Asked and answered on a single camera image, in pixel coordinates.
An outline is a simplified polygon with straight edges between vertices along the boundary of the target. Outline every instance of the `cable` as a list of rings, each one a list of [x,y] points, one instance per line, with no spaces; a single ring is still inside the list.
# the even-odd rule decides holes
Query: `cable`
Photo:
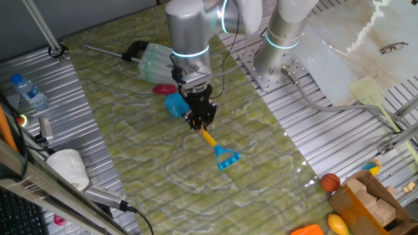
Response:
[[[222,61],[222,72],[224,72],[224,70],[223,70],[224,69],[223,68],[223,64],[225,63],[225,60],[227,60],[228,55],[231,54],[231,50],[233,49],[233,47],[235,45],[236,37],[238,36],[238,31],[239,30],[240,30],[240,15],[238,14],[238,23],[237,23],[237,26],[236,26],[235,38],[234,38],[234,41],[233,41],[231,47],[229,48],[229,51],[228,51],[227,55],[225,56],[225,58],[223,58],[223,61]],[[220,97],[222,95],[222,93],[223,93],[224,88],[225,88],[225,75],[223,74],[222,75],[222,90],[221,90],[221,93],[219,95],[215,96],[215,97],[209,97],[209,99],[216,99],[216,98]]]
[[[238,11],[239,11],[239,7],[238,7],[238,4],[236,3],[236,1],[234,1],[234,3],[235,3],[235,5],[236,5],[236,7],[238,8]],[[245,35],[246,35],[246,46],[245,46],[245,48],[244,48],[244,55],[243,56],[245,56],[246,55],[246,53],[247,53],[247,49],[248,49],[248,34],[247,34],[247,29],[246,29],[246,26],[245,26],[245,20],[242,20],[242,25],[244,26],[244,31],[245,31]],[[196,73],[198,73],[198,74],[203,74],[203,75],[212,75],[212,76],[223,76],[223,75],[225,75],[225,74],[228,74],[228,73],[230,73],[230,72],[232,72],[232,71],[234,71],[235,69],[237,69],[238,67],[240,67],[240,65],[236,65],[234,68],[232,68],[231,70],[228,70],[227,72],[222,72],[222,73],[219,73],[219,74],[214,74],[214,73],[211,73],[211,72],[199,72],[198,70],[195,70],[195,69],[190,69],[190,70],[192,70],[193,72],[196,72]]]
[[[29,149],[32,149],[33,151],[46,151],[46,150],[47,150],[47,148],[44,148],[44,149],[37,149],[37,148],[34,148],[34,147],[32,147],[32,146],[28,146],[28,145],[26,145],[26,147],[27,147],[27,148],[29,148]]]
[[[151,230],[151,234],[152,234],[152,235],[154,235],[154,231],[152,230],[151,223],[147,220],[147,218],[146,218],[144,215],[142,215],[142,214],[138,211],[138,209],[134,208],[133,206],[128,206],[128,207],[126,207],[126,210],[127,210],[127,211],[130,211],[130,212],[133,212],[133,213],[137,213],[137,214],[139,214],[139,216],[141,216],[141,217],[145,220],[145,222],[148,224],[148,227],[149,227],[149,228],[150,228],[150,230]]]
[[[14,120],[14,123],[16,125],[16,128],[19,131],[19,135],[20,135],[20,148],[19,148],[19,153],[24,156],[24,162],[22,162],[24,169],[22,170],[22,173],[20,174],[20,178],[18,180],[16,176],[2,176],[0,178],[0,180],[5,180],[5,179],[10,179],[10,180],[14,180],[14,181],[22,181],[24,179],[24,176],[26,174],[27,171],[27,165],[28,165],[28,156],[27,156],[27,148],[26,148],[26,143],[25,143],[25,137],[22,131],[22,128],[20,127],[20,124],[18,122],[18,119],[16,118],[16,115],[14,113],[13,107],[10,105],[10,103],[8,102],[8,100],[6,99],[6,97],[0,93],[0,99],[1,102],[3,102],[7,108],[10,110],[10,113],[12,114],[12,118]]]
[[[299,83],[296,84],[297,89],[299,90],[300,94],[303,96],[303,98],[312,106],[314,106],[315,108],[321,110],[321,111],[325,111],[325,112],[338,112],[338,111],[344,111],[344,110],[353,110],[353,109],[365,109],[365,110],[374,110],[377,112],[381,112],[380,109],[376,106],[372,106],[372,105],[365,105],[365,104],[358,104],[358,105],[350,105],[350,106],[339,106],[339,107],[324,107],[321,105],[318,105],[316,103],[314,103],[311,99],[309,99],[309,97],[306,95],[305,91],[302,89],[302,87],[300,86]],[[401,123],[403,126],[405,126],[405,128],[410,127],[409,124],[407,124],[404,120],[402,120],[402,118],[398,117],[397,115],[391,113],[391,112],[387,112],[393,119],[397,120],[399,123]]]
[[[263,30],[263,32],[261,32],[260,37],[263,39],[265,38],[265,36],[263,36],[263,33],[266,33],[267,27]]]

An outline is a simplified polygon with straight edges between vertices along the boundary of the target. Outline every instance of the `blue bottle cap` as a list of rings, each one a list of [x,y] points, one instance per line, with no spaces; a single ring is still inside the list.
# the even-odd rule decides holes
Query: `blue bottle cap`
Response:
[[[14,84],[19,84],[19,83],[23,82],[23,80],[24,80],[24,78],[20,74],[15,74],[15,75],[12,76],[12,82]]]

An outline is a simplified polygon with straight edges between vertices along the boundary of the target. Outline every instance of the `blue cup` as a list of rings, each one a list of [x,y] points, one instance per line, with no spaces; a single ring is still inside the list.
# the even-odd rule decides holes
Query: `blue cup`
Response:
[[[175,118],[180,118],[189,110],[189,105],[183,100],[183,97],[179,93],[167,95],[164,104]]]

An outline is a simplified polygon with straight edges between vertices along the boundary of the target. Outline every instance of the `basketball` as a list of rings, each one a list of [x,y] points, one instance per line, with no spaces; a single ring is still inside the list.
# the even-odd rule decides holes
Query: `basketball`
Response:
[[[338,187],[340,186],[340,184],[341,184],[341,182],[340,182],[339,177],[337,175],[333,174],[333,173],[325,174],[321,178],[322,188],[324,188],[326,191],[328,191],[330,193],[337,190]]]

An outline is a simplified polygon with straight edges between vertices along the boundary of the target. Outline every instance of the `eyeglasses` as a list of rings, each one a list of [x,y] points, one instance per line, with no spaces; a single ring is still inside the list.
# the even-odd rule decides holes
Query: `eyeglasses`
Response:
[[[405,42],[398,42],[392,45],[385,46],[384,48],[380,49],[380,51],[382,54],[388,54],[392,51],[392,49],[395,49],[395,50],[402,49],[404,45],[409,45],[409,44]]]

